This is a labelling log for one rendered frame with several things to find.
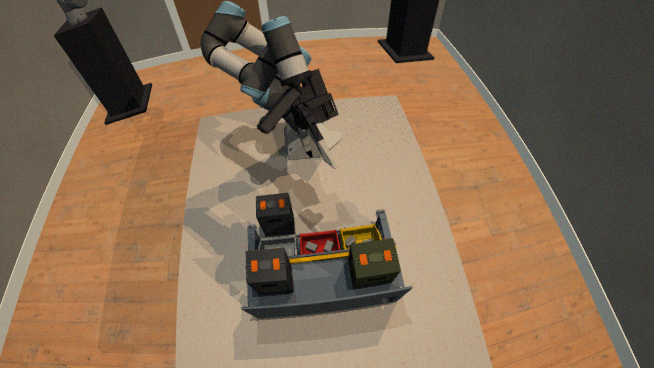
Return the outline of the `red open bin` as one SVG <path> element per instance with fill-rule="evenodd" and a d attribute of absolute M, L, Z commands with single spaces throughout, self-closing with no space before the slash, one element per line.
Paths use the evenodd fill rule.
<path fill-rule="evenodd" d="M 327 240 L 334 242 L 334 246 L 333 246 L 331 251 L 340 250 L 340 245 L 339 245 L 339 240 L 338 240 L 336 229 L 332 230 L 332 231 L 300 234 L 301 255 L 303 254 L 302 245 L 303 245 L 303 248 L 304 248 L 304 254 L 314 253 L 312 251 L 309 251 L 309 250 L 305 249 L 305 246 L 306 246 L 308 241 L 318 245 L 318 248 L 317 248 L 315 253 L 325 252 L 323 249 L 325 247 L 325 244 L 326 244 Z"/>

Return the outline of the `orange flat bar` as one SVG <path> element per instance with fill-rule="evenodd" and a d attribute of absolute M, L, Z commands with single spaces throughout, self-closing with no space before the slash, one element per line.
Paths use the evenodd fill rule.
<path fill-rule="evenodd" d="M 348 252 L 321 255 L 321 256 L 303 257 L 303 258 L 293 258 L 293 259 L 289 259 L 289 261 L 291 264 L 293 264 L 293 263 L 321 261 L 321 260 L 329 260 L 329 259 L 337 259 L 337 258 L 345 258 L 345 257 L 348 257 Z"/>

